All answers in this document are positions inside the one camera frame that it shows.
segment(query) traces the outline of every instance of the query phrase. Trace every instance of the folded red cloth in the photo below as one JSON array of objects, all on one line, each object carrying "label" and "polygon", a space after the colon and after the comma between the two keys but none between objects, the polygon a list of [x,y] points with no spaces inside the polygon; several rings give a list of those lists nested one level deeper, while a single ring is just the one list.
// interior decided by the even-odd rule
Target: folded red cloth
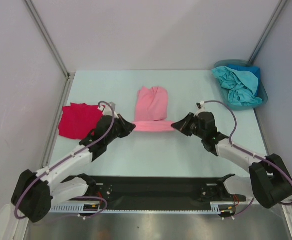
[{"label": "folded red cloth", "polygon": [[98,110],[97,105],[71,103],[70,106],[63,106],[59,135],[69,139],[84,139],[96,128],[101,117],[102,111]]}]

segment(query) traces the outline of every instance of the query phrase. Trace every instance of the white table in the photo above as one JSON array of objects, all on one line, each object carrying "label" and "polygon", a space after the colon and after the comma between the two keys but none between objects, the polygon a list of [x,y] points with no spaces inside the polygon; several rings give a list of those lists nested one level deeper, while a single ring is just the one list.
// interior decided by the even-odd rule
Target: white table
[{"label": "white table", "polygon": [[[134,120],[137,91],[142,86],[164,87],[168,92],[167,120],[177,122],[187,113],[196,112],[200,101],[221,100],[217,82],[210,71],[78,71],[75,75],[67,105],[99,101],[116,103],[116,112],[127,121]],[[234,122],[230,113],[220,104],[208,103],[206,110],[215,117],[218,131],[229,135]],[[256,153],[265,154],[265,148],[253,110],[235,112],[238,128],[233,140]],[[67,155],[78,144],[58,136],[50,163]],[[96,161],[74,174],[95,176],[146,177],[223,177],[247,173],[233,163],[215,157],[204,150],[201,140],[181,133],[133,132],[116,139]]]}]

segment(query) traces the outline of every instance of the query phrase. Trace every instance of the folded pink cloth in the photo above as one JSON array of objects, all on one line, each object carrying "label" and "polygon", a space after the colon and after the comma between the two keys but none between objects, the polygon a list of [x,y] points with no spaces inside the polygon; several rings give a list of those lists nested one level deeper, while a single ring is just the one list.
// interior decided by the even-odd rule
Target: folded pink cloth
[{"label": "folded pink cloth", "polygon": [[167,118],[168,94],[159,86],[147,89],[142,87],[137,94],[135,108],[136,125],[134,131],[139,132],[169,132],[173,121],[164,121]]}]

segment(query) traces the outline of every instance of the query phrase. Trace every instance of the wall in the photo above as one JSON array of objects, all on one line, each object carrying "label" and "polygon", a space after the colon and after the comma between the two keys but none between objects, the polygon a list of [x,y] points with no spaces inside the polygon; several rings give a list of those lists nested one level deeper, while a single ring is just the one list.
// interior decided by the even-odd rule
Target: wall
[{"label": "wall", "polygon": [[64,78],[21,0],[0,0],[0,209],[43,155]]},{"label": "wall", "polygon": [[33,0],[75,70],[207,70],[247,60],[278,0]]},{"label": "wall", "polygon": [[256,60],[268,103],[257,110],[270,151],[279,154],[292,176],[292,1]]}]

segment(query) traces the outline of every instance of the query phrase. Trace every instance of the teal cloth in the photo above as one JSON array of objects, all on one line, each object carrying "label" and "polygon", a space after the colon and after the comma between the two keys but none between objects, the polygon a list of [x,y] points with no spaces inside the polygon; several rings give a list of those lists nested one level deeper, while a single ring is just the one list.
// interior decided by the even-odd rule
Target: teal cloth
[{"label": "teal cloth", "polygon": [[211,70],[220,87],[229,89],[228,101],[236,106],[258,105],[262,99],[256,97],[258,78],[249,71],[237,71],[226,66]]}]

